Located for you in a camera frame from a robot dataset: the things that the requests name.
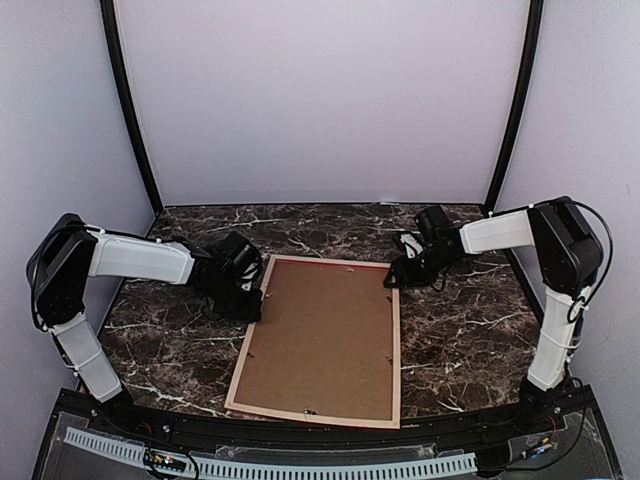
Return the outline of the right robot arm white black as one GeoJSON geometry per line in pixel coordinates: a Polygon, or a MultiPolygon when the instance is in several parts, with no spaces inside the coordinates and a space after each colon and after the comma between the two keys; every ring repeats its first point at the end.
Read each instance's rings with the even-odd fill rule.
{"type": "Polygon", "coordinates": [[[456,224],[439,206],[414,218],[418,231],[398,231],[400,254],[387,271],[388,289],[433,287],[459,260],[490,251],[531,247],[545,286],[545,305],[534,358],[523,381],[549,392],[565,379],[581,339],[584,313],[609,274],[614,240],[600,241],[586,219],[592,207],[563,196],[456,224]]]}

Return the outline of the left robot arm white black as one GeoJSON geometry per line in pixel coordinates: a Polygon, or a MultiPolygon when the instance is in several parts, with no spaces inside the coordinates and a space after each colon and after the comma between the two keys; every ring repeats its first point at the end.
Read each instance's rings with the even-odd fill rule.
{"type": "Polygon", "coordinates": [[[150,240],[62,215],[36,248],[25,268],[34,326],[50,333],[62,358],[93,399],[101,417],[120,436],[141,427],[140,412],[124,399],[126,389],[86,316],[88,279],[118,277],[188,286],[210,298],[223,317],[256,323],[262,293],[259,250],[231,232],[200,248],[186,240],[150,240]]]}

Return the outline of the black front table rail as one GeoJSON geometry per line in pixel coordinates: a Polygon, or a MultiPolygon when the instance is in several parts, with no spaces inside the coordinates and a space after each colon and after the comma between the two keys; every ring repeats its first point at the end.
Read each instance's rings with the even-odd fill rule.
{"type": "Polygon", "coordinates": [[[213,418],[133,405],[130,430],[155,445],[171,444],[199,451],[222,446],[265,448],[378,448],[433,443],[448,447],[502,448],[519,435],[550,431],[560,436],[566,418],[593,408],[589,386],[572,386],[555,395],[535,417],[517,413],[516,404],[468,413],[405,419],[395,430],[336,427],[295,422],[213,418]]]}

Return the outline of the right black corner post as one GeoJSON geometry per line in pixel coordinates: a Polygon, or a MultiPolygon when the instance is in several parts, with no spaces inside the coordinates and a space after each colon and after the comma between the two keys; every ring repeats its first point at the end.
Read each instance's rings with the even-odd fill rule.
{"type": "Polygon", "coordinates": [[[496,159],[489,188],[482,205],[485,215],[493,212],[497,206],[516,140],[525,111],[526,100],[535,64],[539,35],[544,10],[543,0],[531,0],[526,21],[521,58],[514,86],[512,101],[505,125],[504,135],[496,159]]]}

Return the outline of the black corner post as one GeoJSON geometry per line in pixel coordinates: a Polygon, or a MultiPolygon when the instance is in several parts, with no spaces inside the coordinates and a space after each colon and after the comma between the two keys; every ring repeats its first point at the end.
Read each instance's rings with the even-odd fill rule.
{"type": "Polygon", "coordinates": [[[134,105],[118,28],[116,4],[113,0],[100,0],[99,4],[112,76],[129,142],[147,199],[154,215],[158,216],[164,210],[164,205],[152,172],[151,162],[134,105]]]}
{"type": "Polygon", "coordinates": [[[514,86],[512,101],[505,125],[504,135],[496,159],[489,188],[482,205],[485,215],[493,212],[497,206],[516,140],[525,111],[526,100],[535,64],[539,35],[544,10],[543,0],[531,0],[526,21],[521,58],[514,86]]]}

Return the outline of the left black corner post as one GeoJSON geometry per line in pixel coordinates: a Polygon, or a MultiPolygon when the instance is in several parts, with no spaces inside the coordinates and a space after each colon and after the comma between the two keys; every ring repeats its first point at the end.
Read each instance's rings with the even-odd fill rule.
{"type": "Polygon", "coordinates": [[[113,0],[100,0],[99,4],[112,76],[129,142],[147,199],[154,215],[158,216],[164,210],[164,205],[152,172],[151,162],[134,105],[118,28],[116,4],[113,0]]]}

